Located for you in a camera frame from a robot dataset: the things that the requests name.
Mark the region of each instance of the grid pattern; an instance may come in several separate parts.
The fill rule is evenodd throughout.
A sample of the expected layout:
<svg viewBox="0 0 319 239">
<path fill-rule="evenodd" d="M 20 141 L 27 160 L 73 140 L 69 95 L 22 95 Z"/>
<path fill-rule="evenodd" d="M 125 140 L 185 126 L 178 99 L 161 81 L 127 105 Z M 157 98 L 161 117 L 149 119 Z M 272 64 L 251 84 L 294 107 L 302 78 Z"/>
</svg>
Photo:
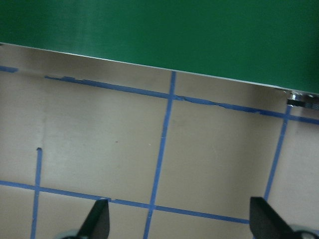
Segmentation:
<svg viewBox="0 0 319 239">
<path fill-rule="evenodd" d="M 0 66 L 0 71 L 5 71 L 5 72 L 9 72 L 9 73 L 19 72 L 19 70 L 17 68 L 12 68 L 12 67 L 7 67 L 7 66 Z M 319 119 L 311 119 L 311 118 L 298 117 L 298 116 L 291 115 L 290 114 L 290 112 L 291 112 L 290 106 L 287 106 L 286 112 L 283 114 L 283 113 L 278 113 L 278 112 L 274 112 L 274 111 L 267 111 L 267 110 L 261 110 L 261 109 L 256 109 L 256 108 L 243 107 L 243 106 L 232 105 L 232 104 L 217 103 L 217 102 L 212 102 L 212 101 L 205 100 L 205 99 L 198 99 L 198 98 L 192 98 L 192 97 L 187 97 L 187 96 L 175 95 L 174 89 L 175 89 L 176 72 L 171 73 L 169 94 L 155 92 L 155 91 L 149 91 L 149 90 L 143 90 L 143 89 L 137 89 L 137 88 L 132 88 L 132 87 L 112 85 L 112 84 L 102 83 L 102 82 L 97 82 L 97 81 L 77 80 L 77 79 L 72 78 L 72 77 L 56 78 L 56 77 L 44 76 L 44 78 L 51 79 L 51 80 L 57 80 L 57 81 L 63 81 L 63 82 L 69 82 L 69 83 L 75 83 L 75 84 L 82 84 L 82 85 L 87 85 L 87 86 L 92 86 L 92 87 L 111 89 L 111 90 L 115 90 L 115 91 L 123 91 L 123 92 L 129 92 L 129 93 L 134 93 L 134 94 L 147 95 L 147 96 L 151 96 L 151 97 L 164 98 L 164 99 L 167 99 L 167 107 L 166 107 L 166 113 L 165 113 L 163 127 L 162 127 L 161 141 L 160 141 L 160 147 L 159 147 L 158 161 L 157 161 L 157 165 L 156 165 L 156 172 L 155 172 L 155 176 L 154 176 L 152 195 L 151 195 L 150 202 L 148 204 L 140 203 L 140 202 L 132 202 L 132 201 L 127 201 L 127 200 L 121 200 L 121 199 L 111 199 L 111 198 L 108 198 L 107 195 L 90 195 L 90 194 L 83 194 L 83 193 L 59 190 L 59 189 L 54 189 L 54 188 L 41 187 L 41 185 L 40 185 L 41 163 L 42 163 L 42 149 L 41 148 L 37 149 L 37 166 L 36 166 L 36 177 L 35 177 L 35 184 L 34 185 L 15 183 L 15 182 L 9 182 L 9 181 L 0 181 L 0 185 L 34 190 L 33 220 L 32 220 L 32 228 L 31 228 L 31 235 L 30 235 L 31 239 L 35 238 L 35 233 L 36 233 L 39 192 L 48 192 L 48 193 L 66 195 L 66 196 L 71 196 L 71 197 L 79 197 L 79 198 L 85 198 L 85 199 L 92 199 L 92 200 L 98 200 L 100 198 L 107 198 L 110 201 L 110 203 L 146 208 L 146 209 L 148 209 L 149 212 L 148 212 L 148 217 L 147 217 L 147 221 L 146 221 L 146 225 L 145 225 L 143 239 L 149 238 L 149 230 L 150 230 L 150 226 L 152 223 L 152 215 L 153 215 L 154 210 L 170 212 L 170 213 L 177 213 L 177 214 L 184 214 L 184 215 L 191 215 L 191 216 L 202 217 L 202 218 L 210 218 L 210 219 L 215 219 L 215 220 L 223 220 L 223 221 L 229 221 L 229 222 L 235 222 L 235 223 L 241 223 L 241 224 L 249 224 L 249 221 L 247 219 L 234 218 L 234 217 L 228 217 L 228 216 L 223 216 L 223 215 L 208 214 L 208 213 L 182 210 L 182 209 L 178 209 L 178 208 L 170 208 L 170 207 L 163 207 L 163 206 L 156 205 L 156 195 L 157 195 L 157 190 L 158 190 L 158 184 L 160 181 L 161 166 L 162 166 L 162 160 L 163 160 L 163 155 L 164 155 L 164 151 L 165 151 L 166 135 L 167 135 L 168 127 L 169 127 L 169 120 L 170 120 L 172 104 L 174 101 L 187 101 L 187 102 L 191 102 L 194 104 L 202 104 L 202 105 L 216 105 L 216 106 L 221 106 L 223 108 L 230 109 L 230 110 L 242 111 L 242 112 L 253 113 L 253 114 L 261 114 L 261 115 L 265 115 L 265 116 L 281 118 L 283 120 L 283 124 L 282 124 L 281 132 L 280 132 L 280 137 L 278 139 L 275 156 L 273 159 L 271 171 L 269 173 L 267 187 L 265 189 L 264 198 L 266 200 L 268 199 L 269 193 L 271 191 L 272 183 L 274 180 L 274 175 L 276 172 L 276 167 L 277 167 L 278 160 L 280 157 L 282 144 L 283 144 L 283 141 L 285 138 L 287 124 L 289 123 L 289 121 L 295 120 L 295 121 L 300 121 L 300 122 L 319 124 Z"/>
</svg>

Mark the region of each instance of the green surface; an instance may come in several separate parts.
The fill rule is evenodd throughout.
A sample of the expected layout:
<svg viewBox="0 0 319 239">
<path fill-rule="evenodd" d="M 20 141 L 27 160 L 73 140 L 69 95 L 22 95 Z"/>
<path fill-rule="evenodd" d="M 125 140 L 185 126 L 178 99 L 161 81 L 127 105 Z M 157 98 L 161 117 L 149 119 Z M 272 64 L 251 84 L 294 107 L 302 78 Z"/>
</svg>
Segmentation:
<svg viewBox="0 0 319 239">
<path fill-rule="evenodd" d="M 319 93 L 319 0 L 4 0 L 0 42 Z"/>
</svg>

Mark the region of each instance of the tile floor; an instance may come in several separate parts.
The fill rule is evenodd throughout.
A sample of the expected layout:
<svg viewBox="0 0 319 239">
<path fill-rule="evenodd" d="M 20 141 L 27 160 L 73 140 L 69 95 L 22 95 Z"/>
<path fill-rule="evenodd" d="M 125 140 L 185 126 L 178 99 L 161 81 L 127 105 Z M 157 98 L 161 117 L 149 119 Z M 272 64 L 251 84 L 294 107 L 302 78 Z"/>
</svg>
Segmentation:
<svg viewBox="0 0 319 239">
<path fill-rule="evenodd" d="M 286 114 L 286 98 L 0 46 L 0 236 L 56 238 L 79 229 L 100 197 L 111 239 L 251 239 L 250 196 L 319 230 L 319 112 Z"/>
</svg>

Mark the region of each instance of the green panel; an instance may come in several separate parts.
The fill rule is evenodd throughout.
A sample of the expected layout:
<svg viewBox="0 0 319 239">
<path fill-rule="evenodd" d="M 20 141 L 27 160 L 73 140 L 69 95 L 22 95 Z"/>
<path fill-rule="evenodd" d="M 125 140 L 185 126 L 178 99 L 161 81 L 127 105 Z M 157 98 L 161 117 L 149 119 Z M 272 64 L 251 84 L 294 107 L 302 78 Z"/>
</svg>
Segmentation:
<svg viewBox="0 0 319 239">
<path fill-rule="evenodd" d="M 4 0 L 0 42 L 319 93 L 319 0 Z"/>
</svg>

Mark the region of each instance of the vertical blue line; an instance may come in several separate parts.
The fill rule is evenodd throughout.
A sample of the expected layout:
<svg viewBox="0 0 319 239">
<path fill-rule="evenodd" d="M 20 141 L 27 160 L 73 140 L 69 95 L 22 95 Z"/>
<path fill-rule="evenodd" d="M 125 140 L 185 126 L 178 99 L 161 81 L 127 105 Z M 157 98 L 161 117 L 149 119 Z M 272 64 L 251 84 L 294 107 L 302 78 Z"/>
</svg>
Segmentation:
<svg viewBox="0 0 319 239">
<path fill-rule="evenodd" d="M 265 195 L 264 195 L 264 199 L 266 201 L 269 198 L 271 186 L 272 186 L 273 181 L 274 181 L 274 176 L 275 176 L 275 173 L 276 173 L 276 168 L 277 168 L 278 160 L 279 160 L 279 157 L 280 157 L 281 148 L 283 146 L 283 142 L 284 142 L 284 138 L 285 138 L 285 133 L 286 133 L 286 129 L 287 129 L 287 124 L 288 124 L 291 108 L 292 108 L 292 106 L 287 106 L 286 113 L 285 113 L 285 116 L 284 116 L 284 122 L 283 122 L 283 125 L 281 127 L 281 132 L 280 132 L 279 140 L 278 140 L 278 143 L 277 143 L 276 153 L 275 153 L 275 157 L 274 157 L 274 160 L 273 160 L 273 164 L 271 166 L 271 170 L 270 170 L 270 174 L 269 174 L 269 178 L 268 178 L 268 182 L 267 182 L 267 186 L 266 186 L 266 191 L 265 191 Z"/>
<path fill-rule="evenodd" d="M 158 190 L 158 186 L 159 186 L 160 171 L 161 171 L 161 165 L 162 165 L 163 156 L 164 156 L 167 129 L 168 129 L 168 124 L 169 124 L 169 119 L 170 119 L 171 107 L 172 107 L 172 103 L 173 103 L 173 99 L 174 99 L 175 81 L 176 81 L 176 72 L 172 71 L 171 79 L 170 79 L 170 89 L 169 89 L 167 108 L 166 108 L 166 113 L 165 113 L 165 118 L 164 118 L 164 123 L 163 123 L 163 130 L 161 133 L 161 140 L 160 140 L 160 145 L 159 145 L 160 147 L 159 147 L 158 162 L 156 165 L 152 195 L 151 195 L 151 200 L 150 200 L 150 208 L 149 208 L 148 218 L 147 218 L 146 224 L 145 224 L 143 239 L 147 239 L 149 236 L 153 210 L 155 209 L 155 200 L 156 200 L 156 194 L 157 194 L 157 190 Z"/>
<path fill-rule="evenodd" d="M 40 181 L 41 181 L 41 165 L 42 165 L 42 149 L 37 149 L 36 159 L 36 172 L 35 172 L 35 190 L 33 200 L 33 214 L 32 214 L 32 226 L 30 239 L 35 239 L 36 232 L 36 221 L 38 216 L 38 205 L 39 205 L 39 192 L 40 192 Z"/>
</svg>

